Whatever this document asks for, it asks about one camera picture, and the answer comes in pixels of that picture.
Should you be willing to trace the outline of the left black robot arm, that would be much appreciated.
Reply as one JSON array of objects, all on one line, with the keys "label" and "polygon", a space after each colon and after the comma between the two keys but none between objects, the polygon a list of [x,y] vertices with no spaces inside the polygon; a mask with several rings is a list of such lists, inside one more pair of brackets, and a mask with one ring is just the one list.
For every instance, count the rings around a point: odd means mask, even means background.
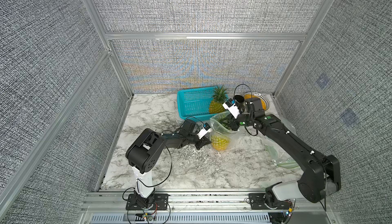
[{"label": "left black robot arm", "polygon": [[162,183],[154,184],[152,181],[152,169],[162,152],[165,149],[181,149],[188,145],[194,145],[199,150],[211,143],[207,138],[210,132],[209,123],[198,125],[189,118],[175,131],[165,130],[158,133],[145,129],[126,151],[126,159],[136,179],[134,192],[127,199],[127,209],[132,210],[137,206],[142,210],[150,210],[155,208],[160,200],[166,199],[162,194],[155,196],[155,187]]}]

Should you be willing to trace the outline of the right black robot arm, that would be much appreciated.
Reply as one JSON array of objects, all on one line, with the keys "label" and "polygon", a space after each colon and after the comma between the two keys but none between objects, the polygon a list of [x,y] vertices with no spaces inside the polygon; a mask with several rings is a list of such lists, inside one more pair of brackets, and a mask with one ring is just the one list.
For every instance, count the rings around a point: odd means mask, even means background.
[{"label": "right black robot arm", "polygon": [[288,153],[303,171],[302,176],[286,183],[276,183],[266,188],[264,204],[276,209],[282,202],[306,199],[318,203],[341,189],[341,167],[339,160],[326,156],[303,142],[292,133],[275,115],[267,115],[259,98],[245,100],[245,111],[241,112],[237,102],[228,99],[222,106],[230,112],[229,125],[233,130],[252,127]]}]

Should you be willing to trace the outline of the clear green zip-top bag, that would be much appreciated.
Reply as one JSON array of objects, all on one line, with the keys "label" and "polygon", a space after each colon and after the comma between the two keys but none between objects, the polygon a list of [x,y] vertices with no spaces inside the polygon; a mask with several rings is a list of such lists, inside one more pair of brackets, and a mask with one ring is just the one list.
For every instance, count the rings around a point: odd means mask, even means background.
[{"label": "clear green zip-top bag", "polygon": [[298,163],[281,146],[269,137],[266,137],[263,140],[263,145],[275,166],[286,169],[299,168]]}]

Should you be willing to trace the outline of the yellow pineapple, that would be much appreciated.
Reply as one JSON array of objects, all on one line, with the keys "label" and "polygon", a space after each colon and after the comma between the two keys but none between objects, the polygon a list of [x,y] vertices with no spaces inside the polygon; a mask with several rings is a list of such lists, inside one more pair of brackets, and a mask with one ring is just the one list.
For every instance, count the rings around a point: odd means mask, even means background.
[{"label": "yellow pineapple", "polygon": [[209,105],[209,113],[217,114],[225,111],[223,104],[227,100],[227,89],[222,86],[217,86],[213,89],[212,101]]}]

